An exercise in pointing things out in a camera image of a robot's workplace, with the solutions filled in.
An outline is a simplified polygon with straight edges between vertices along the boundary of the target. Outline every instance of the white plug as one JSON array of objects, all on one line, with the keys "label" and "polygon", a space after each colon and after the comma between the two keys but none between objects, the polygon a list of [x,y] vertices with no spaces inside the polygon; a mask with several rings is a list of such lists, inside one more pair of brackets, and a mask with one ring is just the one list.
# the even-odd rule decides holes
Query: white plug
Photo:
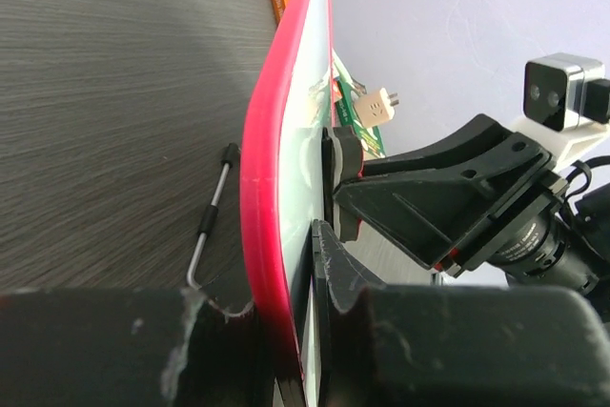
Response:
[{"label": "white plug", "polygon": [[385,88],[357,97],[352,92],[352,104],[363,128],[373,128],[394,118],[394,107],[398,105],[398,94],[388,94]]}]

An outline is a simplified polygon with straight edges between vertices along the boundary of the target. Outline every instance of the wall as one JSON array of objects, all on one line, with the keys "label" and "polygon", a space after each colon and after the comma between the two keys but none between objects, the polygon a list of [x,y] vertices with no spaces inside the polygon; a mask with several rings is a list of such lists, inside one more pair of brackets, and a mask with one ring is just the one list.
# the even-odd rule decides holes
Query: wall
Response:
[{"label": "wall", "polygon": [[[335,49],[369,88],[398,92],[389,153],[439,140],[475,114],[520,114],[523,66],[557,51],[610,65],[610,0],[334,0]],[[609,154],[610,142],[596,155]],[[596,170],[597,184],[610,181]],[[465,281],[497,282],[493,270]]]}]

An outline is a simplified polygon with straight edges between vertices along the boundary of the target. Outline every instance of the wooden table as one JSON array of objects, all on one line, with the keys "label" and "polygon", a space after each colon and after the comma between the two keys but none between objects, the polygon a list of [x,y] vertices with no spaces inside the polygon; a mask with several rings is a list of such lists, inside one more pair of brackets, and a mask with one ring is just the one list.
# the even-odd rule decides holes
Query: wooden table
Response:
[{"label": "wooden table", "polygon": [[[3,0],[0,289],[184,285],[274,33],[270,0]],[[238,309],[237,186],[198,279]]]}]

